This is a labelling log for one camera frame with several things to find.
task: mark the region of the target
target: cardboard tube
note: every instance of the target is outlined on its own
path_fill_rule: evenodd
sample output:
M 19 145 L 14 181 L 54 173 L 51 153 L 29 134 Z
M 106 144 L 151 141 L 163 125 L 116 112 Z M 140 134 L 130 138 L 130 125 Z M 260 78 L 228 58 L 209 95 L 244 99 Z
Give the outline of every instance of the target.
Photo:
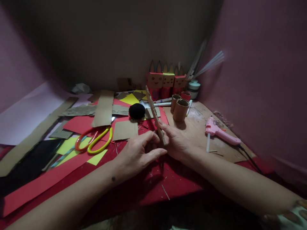
M 174 112 L 178 99 L 181 99 L 181 96 L 179 94 L 173 94 L 173 96 L 172 96 L 172 104 L 170 106 L 170 111 L 171 112 Z
M 177 100 L 175 111 L 173 114 L 173 119 L 176 122 L 183 122 L 186 117 L 186 112 L 189 109 L 189 102 L 186 99 Z

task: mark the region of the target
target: scissors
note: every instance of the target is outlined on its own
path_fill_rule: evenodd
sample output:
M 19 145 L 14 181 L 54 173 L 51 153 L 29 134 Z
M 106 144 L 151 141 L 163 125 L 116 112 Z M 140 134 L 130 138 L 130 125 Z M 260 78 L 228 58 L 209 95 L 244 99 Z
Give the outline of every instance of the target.
M 85 131 L 84 133 L 82 133 L 79 138 L 77 139 L 76 143 L 75 143 L 75 149 L 78 150 L 78 151 L 85 151 L 87 150 L 88 153 L 91 153 L 91 154 L 96 154 L 96 153 L 99 153 L 101 151 L 103 151 L 106 147 L 108 147 L 108 145 L 110 144 L 111 140 L 112 140 L 112 136 L 113 136 L 113 128 L 111 127 L 111 124 L 110 126 L 108 126 L 106 128 L 105 131 L 103 131 L 102 134 L 100 134 L 98 137 L 98 133 L 99 133 L 99 130 L 100 130 L 100 127 L 95 127 L 95 128 L 90 128 L 89 130 Z M 107 132 L 110 130 L 110 134 L 109 134 L 109 139 L 108 141 L 106 142 L 106 144 L 104 146 L 102 146 L 100 149 L 98 150 L 95 150 L 95 151 L 92 151 L 92 148 L 93 146 L 104 136 L 107 134 Z M 90 140 L 90 142 L 87 144 L 87 146 L 85 146 L 84 148 L 80 148 L 80 143 L 84 140 L 83 138 L 89 134 L 89 133 L 92 133 L 92 132 L 95 132 L 95 135 L 93 136 L 93 138 Z

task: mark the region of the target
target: pink glue gun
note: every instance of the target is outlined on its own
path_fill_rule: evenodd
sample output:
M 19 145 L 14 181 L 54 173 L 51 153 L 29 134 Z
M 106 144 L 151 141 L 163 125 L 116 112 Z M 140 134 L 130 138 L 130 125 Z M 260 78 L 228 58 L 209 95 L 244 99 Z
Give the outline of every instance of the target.
M 208 135 L 207 139 L 207 152 L 209 152 L 209 142 L 210 142 L 210 136 L 217 135 L 224 141 L 228 142 L 231 145 L 239 145 L 241 144 L 241 140 L 239 138 L 235 138 L 233 136 L 230 136 L 223 130 L 221 130 L 215 123 L 215 119 L 211 116 L 206 122 L 206 134 Z

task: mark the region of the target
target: orange scissors handle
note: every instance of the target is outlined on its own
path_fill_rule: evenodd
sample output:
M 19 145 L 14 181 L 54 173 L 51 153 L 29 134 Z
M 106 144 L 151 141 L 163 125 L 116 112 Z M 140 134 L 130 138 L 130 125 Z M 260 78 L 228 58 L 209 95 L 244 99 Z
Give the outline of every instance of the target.
M 83 137 L 85 137 L 85 136 L 86 136 L 87 134 L 89 134 L 89 133 L 92 133 L 92 132 L 95 131 L 95 130 L 97 130 L 97 128 L 90 128 L 89 130 L 87 130 L 86 132 L 82 133 L 82 134 L 78 137 L 78 139 L 77 139 L 77 141 L 76 141 L 76 143 L 75 143 L 75 149 L 76 149 L 77 151 L 83 152 L 83 151 L 86 151 L 86 150 L 87 150 L 88 146 L 89 146 L 89 145 L 95 140 L 95 138 L 97 137 L 97 135 L 98 135 L 98 130 L 96 131 L 95 135 L 94 135 L 93 138 L 90 140 L 90 142 L 87 144 L 87 146 L 85 146 L 84 148 L 80 148 L 80 142 L 81 142 L 81 140 L 82 140 Z

